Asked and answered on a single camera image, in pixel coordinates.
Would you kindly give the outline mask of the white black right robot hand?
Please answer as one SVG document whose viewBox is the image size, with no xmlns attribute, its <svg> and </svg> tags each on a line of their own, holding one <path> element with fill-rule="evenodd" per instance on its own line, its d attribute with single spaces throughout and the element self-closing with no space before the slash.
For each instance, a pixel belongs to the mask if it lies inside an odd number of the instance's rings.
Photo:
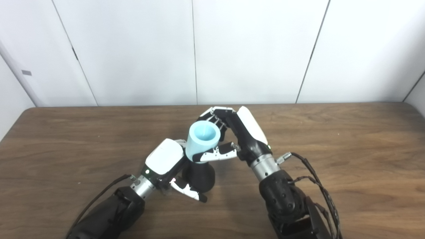
<svg viewBox="0 0 425 239">
<path fill-rule="evenodd" d="M 219 142 L 223 142 L 227 129 L 232 130 L 238 142 L 225 143 L 196 153 L 192 156 L 193 162 L 204 163 L 238 157 L 251 165 L 262 156 L 272 155 L 264 132 L 247 107 L 242 106 L 238 111 L 228 107 L 210 107 L 197 121 L 209 121 L 217 126 L 221 133 Z"/>
</svg>

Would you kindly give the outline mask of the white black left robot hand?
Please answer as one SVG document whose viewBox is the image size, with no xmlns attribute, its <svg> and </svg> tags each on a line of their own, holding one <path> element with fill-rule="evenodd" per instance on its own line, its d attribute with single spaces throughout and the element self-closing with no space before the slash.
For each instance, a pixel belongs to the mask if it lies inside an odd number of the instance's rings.
<svg viewBox="0 0 425 239">
<path fill-rule="evenodd" d="M 139 176 L 140 183 L 133 190 L 146 199 L 155 190 L 164 193 L 174 189 L 194 200 L 206 203 L 208 198 L 178 175 L 189 160 L 185 156 L 186 141 L 164 139 L 147 157 Z"/>
</svg>

